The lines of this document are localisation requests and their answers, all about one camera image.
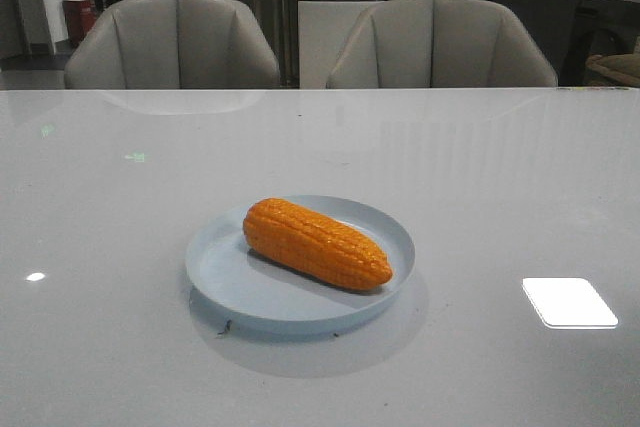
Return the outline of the orange toy corn cob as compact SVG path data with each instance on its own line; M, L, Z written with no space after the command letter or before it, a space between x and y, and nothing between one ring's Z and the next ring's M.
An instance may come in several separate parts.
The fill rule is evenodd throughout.
M283 198L251 206L243 233L258 254L347 290L368 291L394 275L387 254L370 237Z

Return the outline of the light blue round plate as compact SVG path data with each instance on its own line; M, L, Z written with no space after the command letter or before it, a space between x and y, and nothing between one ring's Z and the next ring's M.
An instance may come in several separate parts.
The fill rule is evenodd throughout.
M189 280L226 321L254 331L311 336L348 330L381 314L411 278L415 247L387 213L344 198L292 195L290 201L334 218L375 241L394 275L370 291L355 292L280 266L253 251L242 231L243 203L213 217L185 254Z

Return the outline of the beige cushion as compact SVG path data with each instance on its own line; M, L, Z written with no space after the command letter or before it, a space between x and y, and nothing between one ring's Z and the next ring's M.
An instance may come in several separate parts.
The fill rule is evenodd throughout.
M592 55L585 64L589 85L639 87L639 55Z

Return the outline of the right grey upholstered chair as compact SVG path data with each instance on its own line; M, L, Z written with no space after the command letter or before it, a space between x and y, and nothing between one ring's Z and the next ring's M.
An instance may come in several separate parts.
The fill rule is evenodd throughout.
M554 87L555 70L509 8L486 0L389 0L364 10L330 89Z

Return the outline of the red bin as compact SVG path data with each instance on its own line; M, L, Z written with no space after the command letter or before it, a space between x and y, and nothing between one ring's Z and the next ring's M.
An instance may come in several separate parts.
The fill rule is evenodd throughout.
M77 47L93 27L96 16L90 0L63 0L68 39L72 47Z

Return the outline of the grey upholstered chair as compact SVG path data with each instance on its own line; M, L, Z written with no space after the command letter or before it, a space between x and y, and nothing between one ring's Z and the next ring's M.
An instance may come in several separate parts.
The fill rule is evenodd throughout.
M555 70L509 8L486 0L389 0L364 10L330 89L554 87Z
M68 89L270 89L277 58L237 0L124 0L103 11L64 70Z

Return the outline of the left grey upholstered chair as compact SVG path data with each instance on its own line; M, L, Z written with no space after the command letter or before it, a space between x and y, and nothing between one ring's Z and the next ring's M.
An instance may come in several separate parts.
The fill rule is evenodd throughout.
M270 89L277 58L237 0L124 0L103 11L64 70L68 89Z

